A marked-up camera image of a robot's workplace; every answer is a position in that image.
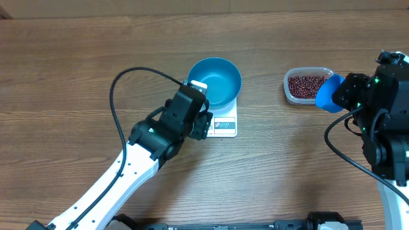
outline blue cup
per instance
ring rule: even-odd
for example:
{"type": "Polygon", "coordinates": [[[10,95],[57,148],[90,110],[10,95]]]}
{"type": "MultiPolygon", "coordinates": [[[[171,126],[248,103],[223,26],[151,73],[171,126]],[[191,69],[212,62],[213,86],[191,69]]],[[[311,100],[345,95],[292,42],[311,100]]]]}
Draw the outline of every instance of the blue cup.
{"type": "Polygon", "coordinates": [[[343,108],[332,101],[332,94],[344,81],[339,74],[334,74],[321,86],[315,98],[315,105],[328,112],[340,112],[343,108]]]}

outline red beans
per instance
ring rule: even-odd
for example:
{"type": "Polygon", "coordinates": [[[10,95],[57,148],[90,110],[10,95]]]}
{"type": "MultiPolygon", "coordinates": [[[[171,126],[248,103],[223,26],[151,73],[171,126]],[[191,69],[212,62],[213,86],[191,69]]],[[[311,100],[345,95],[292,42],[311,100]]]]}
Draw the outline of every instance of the red beans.
{"type": "Polygon", "coordinates": [[[327,79],[323,76],[296,76],[288,78],[289,92],[295,98],[313,99],[327,79]]]}

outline blue bowl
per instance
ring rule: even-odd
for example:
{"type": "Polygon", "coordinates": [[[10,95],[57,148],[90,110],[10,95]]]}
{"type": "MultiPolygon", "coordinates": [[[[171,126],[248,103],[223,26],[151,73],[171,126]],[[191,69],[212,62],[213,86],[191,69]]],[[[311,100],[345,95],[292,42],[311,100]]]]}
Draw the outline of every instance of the blue bowl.
{"type": "Polygon", "coordinates": [[[209,57],[196,63],[190,70],[187,80],[207,84],[207,99],[210,108],[227,106],[242,88],[242,76],[236,66],[220,57],[209,57]]]}

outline plastic container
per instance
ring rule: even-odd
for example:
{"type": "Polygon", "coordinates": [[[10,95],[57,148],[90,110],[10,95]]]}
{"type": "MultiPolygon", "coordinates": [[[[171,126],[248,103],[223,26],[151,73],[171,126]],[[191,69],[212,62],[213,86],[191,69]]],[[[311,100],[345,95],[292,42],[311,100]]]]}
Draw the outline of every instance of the plastic container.
{"type": "Polygon", "coordinates": [[[325,68],[325,67],[300,67],[290,69],[286,75],[284,76],[284,92],[286,94],[286,98],[288,103],[293,105],[315,105],[315,98],[314,99],[302,99],[296,98],[289,92],[288,87],[288,79],[290,77],[297,77],[297,76],[323,76],[325,78],[330,78],[333,76],[332,70],[325,68]]]}

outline wooden table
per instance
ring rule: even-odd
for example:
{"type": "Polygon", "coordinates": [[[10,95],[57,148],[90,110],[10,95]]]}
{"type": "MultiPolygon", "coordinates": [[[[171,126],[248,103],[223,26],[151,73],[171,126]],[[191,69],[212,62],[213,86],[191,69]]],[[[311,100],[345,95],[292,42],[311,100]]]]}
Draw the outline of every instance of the wooden table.
{"type": "MultiPolygon", "coordinates": [[[[0,229],[48,223],[111,165],[121,149],[108,101],[118,72],[148,66],[182,80],[210,56],[242,73],[238,137],[188,140],[121,213],[198,224],[327,210],[384,229],[375,180],[324,143],[341,114],[289,105],[282,78],[299,66],[372,74],[381,49],[409,53],[408,21],[407,10],[0,21],[0,229]]],[[[125,134],[176,90],[146,72],[122,79],[125,134]]],[[[368,167],[343,125],[330,138],[368,167]]]]}

